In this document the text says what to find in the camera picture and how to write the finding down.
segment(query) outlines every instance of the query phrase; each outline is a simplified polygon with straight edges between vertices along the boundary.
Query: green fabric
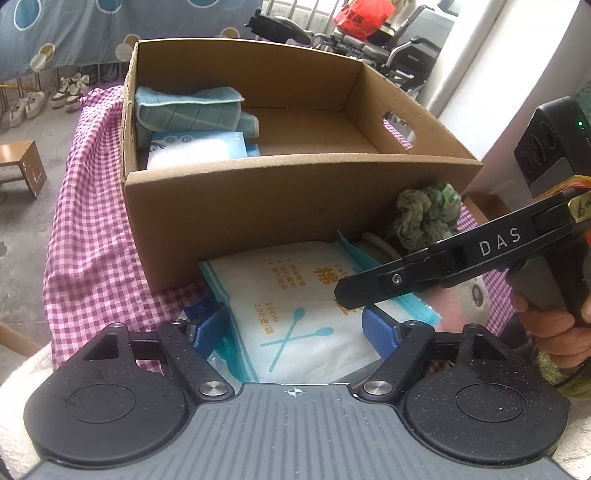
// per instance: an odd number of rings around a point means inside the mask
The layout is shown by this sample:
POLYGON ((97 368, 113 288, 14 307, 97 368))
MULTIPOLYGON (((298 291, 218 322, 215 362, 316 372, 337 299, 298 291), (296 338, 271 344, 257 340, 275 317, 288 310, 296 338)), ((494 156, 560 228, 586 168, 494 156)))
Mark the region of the green fabric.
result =
MULTIPOLYGON (((540 352, 538 354, 538 364, 542 376, 548 381, 550 385, 556 385, 558 382, 567 378, 576 369, 563 370, 558 367, 547 353, 540 352)), ((581 373, 572 382, 558 389, 565 397, 568 398, 591 398, 591 378, 587 372, 581 373)))
POLYGON ((410 253, 458 233, 462 197, 448 183, 422 190, 404 190, 396 202, 401 212, 385 235, 397 236, 410 253))

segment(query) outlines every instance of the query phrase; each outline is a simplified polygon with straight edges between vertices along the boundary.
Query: box handle hole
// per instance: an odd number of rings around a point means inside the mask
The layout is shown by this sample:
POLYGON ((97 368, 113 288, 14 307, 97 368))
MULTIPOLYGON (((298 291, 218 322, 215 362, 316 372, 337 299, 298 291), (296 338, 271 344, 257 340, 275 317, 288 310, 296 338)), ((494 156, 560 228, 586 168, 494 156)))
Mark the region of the box handle hole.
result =
POLYGON ((383 118, 384 128, 398 140, 405 150, 410 150, 416 143, 417 137, 407 121, 394 112, 386 112, 383 118))

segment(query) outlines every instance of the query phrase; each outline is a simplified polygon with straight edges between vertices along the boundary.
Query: wooden stool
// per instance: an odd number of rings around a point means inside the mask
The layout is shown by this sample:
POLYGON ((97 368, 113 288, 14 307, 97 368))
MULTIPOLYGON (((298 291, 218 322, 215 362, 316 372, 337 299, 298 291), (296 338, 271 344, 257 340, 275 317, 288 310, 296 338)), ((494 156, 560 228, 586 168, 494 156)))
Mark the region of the wooden stool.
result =
POLYGON ((32 140, 0 145, 0 168, 18 165, 21 175, 7 179, 0 178, 0 185, 11 181, 24 180, 33 198, 37 198, 47 180, 37 146, 32 140))
POLYGON ((15 332, 2 322, 0 322, 0 345, 4 345, 9 350, 27 357, 33 356, 41 350, 40 345, 15 332))

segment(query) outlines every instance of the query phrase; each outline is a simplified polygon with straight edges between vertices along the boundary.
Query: concrete floor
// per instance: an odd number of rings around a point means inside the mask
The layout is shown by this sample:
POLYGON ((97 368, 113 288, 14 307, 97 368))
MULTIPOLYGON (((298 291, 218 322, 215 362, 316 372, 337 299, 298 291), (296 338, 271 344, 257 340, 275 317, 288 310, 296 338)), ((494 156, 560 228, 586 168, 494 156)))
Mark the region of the concrete floor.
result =
MULTIPOLYGON (((34 200, 24 182, 0 186, 0 322, 39 345, 50 341, 41 291, 47 241, 57 194, 66 169, 79 112, 66 113, 45 105, 38 117, 9 128, 8 114, 0 121, 0 144, 34 140, 47 172, 41 194, 34 200)), ((0 178, 12 176, 0 168, 0 178)), ((0 346, 0 384, 24 357, 0 346)))

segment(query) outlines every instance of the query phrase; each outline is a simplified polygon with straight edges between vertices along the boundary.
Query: polka dot curtain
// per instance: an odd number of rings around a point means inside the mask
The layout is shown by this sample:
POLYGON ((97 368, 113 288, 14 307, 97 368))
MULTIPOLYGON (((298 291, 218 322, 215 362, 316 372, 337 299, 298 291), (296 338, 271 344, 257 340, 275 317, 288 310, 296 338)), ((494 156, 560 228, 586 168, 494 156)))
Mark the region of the polka dot curtain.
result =
POLYGON ((8 0, 0 5, 1 82, 66 65, 126 62, 140 39, 253 38, 244 23, 262 0, 8 0))

